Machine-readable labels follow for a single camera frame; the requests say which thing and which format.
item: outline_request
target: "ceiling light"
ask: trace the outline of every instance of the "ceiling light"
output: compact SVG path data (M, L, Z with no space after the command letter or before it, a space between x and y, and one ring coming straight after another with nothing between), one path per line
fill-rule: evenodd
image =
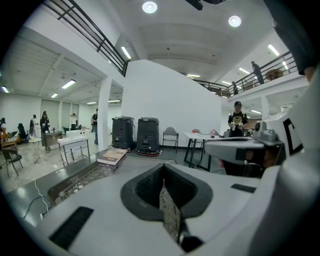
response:
M279 52L278 52L271 44L269 44L268 47L271 49L271 51L274 52L274 54L275 54L276 56L279 56L279 55L280 55Z
M126 48L124 46L121 47L122 51L124 52L124 54L126 55L126 57L130 60L131 56L129 55L129 53L127 52Z
M155 2L145 2L142 5L142 10L147 14L153 14L158 9L158 6Z
M2 86L2 90L3 90L5 93L7 93L7 94L9 93L7 87Z
M254 113L262 114L261 112L255 111L255 110L250 110L250 111L251 111L251 112L254 112Z
M199 78L199 77L200 77L200 75L198 75L198 74L187 74L187 76L189 76L189 77L195 77L195 78Z
M242 71L242 72L244 72L244 73L246 73L246 74L250 74L250 72L249 72L249 71L246 71L246 70L245 70L245 69L243 69L242 67L240 67L240 68L239 68L239 70L240 70L240 71Z
M241 19L238 16L231 16L229 18L229 24L232 27L239 27L241 24Z
M226 82L226 81L222 81L222 83L225 83L225 84L227 84L227 85L232 85L232 83Z
M288 70L289 68L288 68L288 66L287 66L287 63L284 61L284 62L282 62L282 64L283 64L283 66Z
M62 86L62 89L67 89L69 86L72 86L75 82L76 82L76 80L71 79L64 86Z

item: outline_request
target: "person on balcony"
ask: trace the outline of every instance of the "person on balcony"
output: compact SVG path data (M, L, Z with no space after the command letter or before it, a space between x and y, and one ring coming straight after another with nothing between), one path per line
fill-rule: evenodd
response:
M235 82L232 82L232 85L233 85L233 95L237 95L239 93L237 85Z
M261 74L261 69L258 64L256 64L254 61L251 61L253 73L256 75L256 78L258 79L260 85L264 84L264 78Z
M230 127L229 137L243 137L244 128L248 126L248 117L242 113L242 104L240 101L234 103L234 112L229 115L228 125Z

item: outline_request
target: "chair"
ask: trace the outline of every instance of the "chair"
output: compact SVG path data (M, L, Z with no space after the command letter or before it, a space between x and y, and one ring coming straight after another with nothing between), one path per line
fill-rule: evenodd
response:
M20 139L27 141L28 135L26 134L25 128L22 123L19 123L18 130L19 130L19 134L20 134Z
M193 129L193 131L195 131L196 134L200 134L200 133L201 133L201 131L200 131L199 129ZM200 149L201 149L201 148L203 147L203 145L204 145L203 142L197 141L196 143L201 143Z
M18 154L18 149L3 149L2 153L3 153L4 159L5 159L5 163L6 163L6 172L8 173L8 178L9 178L8 164L12 164L12 166L16 172L16 175L19 176L14 163L19 161L21 167L22 168L24 168L24 167L21 164L20 159L22 158L22 156L20 154Z
M173 127L168 127L163 132L162 146L164 145L164 141L174 142L175 153L177 153L177 151L178 151L179 133L177 133L176 130Z

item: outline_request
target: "black slot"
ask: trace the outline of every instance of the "black slot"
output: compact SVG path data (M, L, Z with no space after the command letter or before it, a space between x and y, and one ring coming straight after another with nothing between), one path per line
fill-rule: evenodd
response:
M68 250L93 211L87 207L79 207L49 239L57 246Z

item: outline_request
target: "tiled floor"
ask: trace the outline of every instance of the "tiled floor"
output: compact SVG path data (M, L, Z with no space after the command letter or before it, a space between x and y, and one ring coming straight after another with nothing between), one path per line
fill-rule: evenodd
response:
M88 135L89 151L91 155L99 151L98 146L94 144L93 136L94 133L90 133ZM12 164L8 165L9 178L7 175L6 164L4 164L2 166L2 169L0 169L0 186L5 191L5 193L20 188L21 186L26 185L29 182L32 182L63 167L58 146L52 146L50 153L45 153L45 150L40 146L40 159L36 164L34 163L34 154L32 147L33 145L30 143L18 145L18 153L22 155L21 163L23 168L21 167L19 162L14 163L14 166L17 169L19 176L17 176ZM179 149L177 153L172 148L163 148L162 150L163 152L159 156L153 156L153 158L173 159L179 165L188 166L188 164L184 162L186 154L185 149ZM130 152L129 155L139 158L146 157L138 155L134 151ZM201 152L199 150L196 150L193 157L194 163L197 163L200 160L200 155ZM0 164L2 164L4 161L4 156L0 153ZM203 157L202 164L204 166L208 164L208 155L205 155ZM221 170L218 160L214 157L211 161L210 171L225 174L224 169Z
M94 154L99 151L98 146L94 144L94 133L88 135L89 151ZM34 163L34 151L31 143L19 144L18 153L22 156L21 167L19 162L15 162L14 166L19 174L17 176L12 164L8 165L9 177L7 174L6 164L0 169L0 186L5 193L11 192L21 186L28 184L42 176L54 172L63 167L58 145L51 146L51 151L46 153L42 146L40 148L40 159ZM0 153L0 164L5 162L4 156Z

